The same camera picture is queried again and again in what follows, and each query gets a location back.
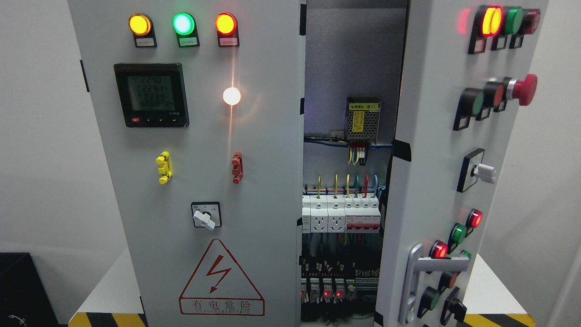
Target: yellow terminal connector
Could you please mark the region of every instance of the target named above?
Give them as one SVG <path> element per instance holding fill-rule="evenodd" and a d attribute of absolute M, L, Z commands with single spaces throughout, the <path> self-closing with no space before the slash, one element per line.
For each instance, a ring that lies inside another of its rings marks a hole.
<path fill-rule="evenodd" d="M 158 174 L 161 175 L 159 177 L 159 183 L 165 184 L 167 183 L 173 175 L 171 171 L 171 161 L 170 161 L 170 153 L 167 151 L 163 151 L 156 159 L 155 163 L 159 165 L 157 168 Z"/>

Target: indicator label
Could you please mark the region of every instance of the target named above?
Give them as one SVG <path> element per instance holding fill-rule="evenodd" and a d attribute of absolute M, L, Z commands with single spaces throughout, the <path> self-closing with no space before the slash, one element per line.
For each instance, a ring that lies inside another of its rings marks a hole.
<path fill-rule="evenodd" d="M 238 39 L 235 37 L 223 37 L 218 39 L 220 41 L 220 45 L 238 45 Z"/>
<path fill-rule="evenodd" d="M 363 125 L 365 124 L 365 112 L 362 109 L 355 109 L 359 111 L 353 112 L 353 133 L 363 132 Z"/>
<path fill-rule="evenodd" d="M 198 45 L 197 37 L 182 37 L 180 38 L 180 46 L 186 47 L 188 45 Z"/>
<path fill-rule="evenodd" d="M 155 42 L 153 42 L 152 37 L 145 37 L 145 38 L 136 38 L 135 44 L 137 44 L 138 47 L 153 47 L 155 45 Z"/>
<path fill-rule="evenodd" d="M 349 104 L 349 110 L 379 111 L 381 107 L 377 104 Z"/>
<path fill-rule="evenodd" d="M 184 315 L 263 316 L 264 298 L 230 250 L 213 239 L 180 295 Z"/>

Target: green indicator light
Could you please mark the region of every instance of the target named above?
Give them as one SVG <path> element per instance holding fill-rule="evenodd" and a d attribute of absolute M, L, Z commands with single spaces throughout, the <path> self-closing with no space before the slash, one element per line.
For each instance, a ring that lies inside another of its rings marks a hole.
<path fill-rule="evenodd" d="M 482 109 L 484 105 L 484 93 L 478 92 L 478 95 L 474 98 L 474 102 L 472 104 L 472 115 L 476 116 Z"/>
<path fill-rule="evenodd" d="M 434 310 L 437 305 L 437 302 L 440 300 L 440 294 L 435 293 L 432 298 L 432 302 L 430 302 L 430 311 Z"/>
<path fill-rule="evenodd" d="M 466 237 L 466 226 L 456 223 L 454 229 L 452 230 L 452 242 L 455 244 L 460 244 L 464 241 Z"/>
<path fill-rule="evenodd" d="M 468 257 L 468 259 L 472 259 L 472 254 L 470 252 L 468 252 L 468 251 L 462 250 L 462 252 L 460 252 L 460 254 Z"/>
<path fill-rule="evenodd" d="M 189 13 L 181 12 L 174 16 L 173 25 L 175 32 L 179 35 L 192 34 L 196 23 Z"/>
<path fill-rule="evenodd" d="M 521 28 L 523 10 L 521 7 L 514 7 L 508 11 L 507 21 L 504 24 L 504 34 L 512 35 Z"/>

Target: lightning bolt symbol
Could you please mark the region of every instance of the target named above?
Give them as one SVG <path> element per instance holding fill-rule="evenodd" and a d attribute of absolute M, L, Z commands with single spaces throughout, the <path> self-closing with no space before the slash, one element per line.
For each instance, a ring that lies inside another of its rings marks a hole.
<path fill-rule="evenodd" d="M 232 268 L 228 268 L 228 269 L 223 269 L 223 270 L 220 270 L 220 271 L 213 271 L 213 270 L 214 270 L 214 268 L 216 268 L 216 266 L 217 266 L 218 264 L 220 264 L 220 261 L 222 261 L 222 259 L 223 259 L 223 258 L 224 258 L 224 256 L 223 256 L 223 255 L 219 255 L 219 256 L 216 258 L 216 261 L 214 261 L 214 264 L 212 265 L 212 267 L 210 268 L 210 270 L 208 270 L 208 273 L 206 274 L 206 276 L 211 276 L 211 275 L 216 275 L 217 273 L 221 273 L 221 272 L 223 272 L 223 273 L 224 273 L 224 274 L 222 275 L 222 277 L 220 278 L 220 280 L 218 280 L 218 282 L 216 283 L 216 285 L 214 285 L 214 286 L 212 286 L 212 287 L 210 288 L 210 294 L 212 294 L 212 292 L 214 292 L 215 290 L 217 290 L 217 289 L 218 289 L 218 288 L 217 288 L 218 284 L 220 284 L 220 282 L 221 282 L 221 281 L 224 279 L 224 277 L 226 277 L 226 275 L 227 275 L 227 274 L 230 272 L 230 270 L 232 270 Z"/>

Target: yellow indicator light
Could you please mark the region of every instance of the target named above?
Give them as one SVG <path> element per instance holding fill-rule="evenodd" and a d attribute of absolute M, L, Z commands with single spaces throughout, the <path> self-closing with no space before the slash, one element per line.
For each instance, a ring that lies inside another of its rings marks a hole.
<path fill-rule="evenodd" d="M 483 37 L 491 37 L 498 34 L 500 24 L 503 21 L 503 9 L 500 6 L 490 6 L 486 9 L 482 19 L 482 29 L 480 30 Z"/>
<path fill-rule="evenodd" d="M 129 29 L 137 36 L 147 35 L 151 31 L 151 20 L 144 13 L 135 13 L 129 17 Z"/>
<path fill-rule="evenodd" d="M 236 31 L 238 22 L 231 13 L 223 12 L 216 17 L 216 30 L 222 35 L 231 35 Z"/>

